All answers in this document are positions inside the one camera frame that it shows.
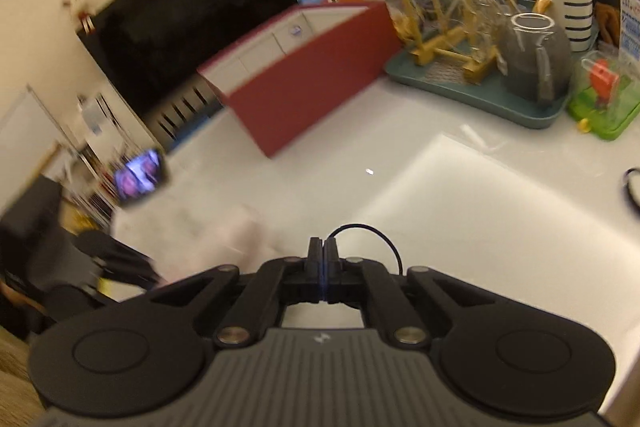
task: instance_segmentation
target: gold mug handle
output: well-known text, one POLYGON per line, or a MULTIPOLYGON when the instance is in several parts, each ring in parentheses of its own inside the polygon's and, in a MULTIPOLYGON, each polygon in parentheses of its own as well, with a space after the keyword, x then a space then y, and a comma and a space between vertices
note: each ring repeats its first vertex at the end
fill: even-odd
POLYGON ((551 6, 552 1, 551 0, 537 0, 536 3, 533 5, 533 13, 540 13, 543 14, 544 12, 546 12, 549 7, 551 6))

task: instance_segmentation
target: black strap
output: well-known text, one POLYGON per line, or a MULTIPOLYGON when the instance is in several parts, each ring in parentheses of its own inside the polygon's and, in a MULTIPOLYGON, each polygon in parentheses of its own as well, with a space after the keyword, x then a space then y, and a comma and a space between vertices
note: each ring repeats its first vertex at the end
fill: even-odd
POLYGON ((640 204, 638 203, 638 201, 636 201, 636 197, 634 196, 633 192, 631 191, 631 187, 629 186, 629 178, 631 176, 631 174, 633 174, 633 172, 640 172, 640 168, 638 167, 633 167, 631 169, 629 169, 628 171, 625 172, 624 176, 623 176, 623 181, 625 182, 625 187, 624 187, 624 192, 625 192, 625 198, 626 201, 628 201, 628 203, 631 205, 631 208, 633 208, 633 210, 636 212, 636 214, 638 214, 638 216, 640 216, 640 204))

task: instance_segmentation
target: ribbed gray surface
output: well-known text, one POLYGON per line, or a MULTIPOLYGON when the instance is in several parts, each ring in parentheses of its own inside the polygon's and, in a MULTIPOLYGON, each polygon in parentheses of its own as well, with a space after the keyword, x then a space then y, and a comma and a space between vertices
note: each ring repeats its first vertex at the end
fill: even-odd
MULTIPOLYGON (((202 380, 163 409, 119 420, 51 409, 34 427, 507 427, 438 378, 429 359, 374 330, 270 330, 220 353, 202 380)), ((602 427, 595 415, 554 424, 602 427)))

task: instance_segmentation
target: smartphone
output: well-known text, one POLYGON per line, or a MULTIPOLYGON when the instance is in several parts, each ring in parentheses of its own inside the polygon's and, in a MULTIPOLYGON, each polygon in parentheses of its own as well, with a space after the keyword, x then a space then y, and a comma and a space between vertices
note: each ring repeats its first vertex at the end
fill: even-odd
POLYGON ((139 200, 155 192, 167 179, 162 153, 157 149, 146 150, 117 170, 113 178, 120 204, 139 200))

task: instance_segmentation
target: whiteboard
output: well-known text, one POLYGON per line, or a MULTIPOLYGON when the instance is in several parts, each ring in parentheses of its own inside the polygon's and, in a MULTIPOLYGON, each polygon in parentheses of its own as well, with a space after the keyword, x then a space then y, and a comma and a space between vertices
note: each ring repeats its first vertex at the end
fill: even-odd
POLYGON ((0 212, 4 212, 59 142, 70 142, 31 87, 0 118, 0 212))

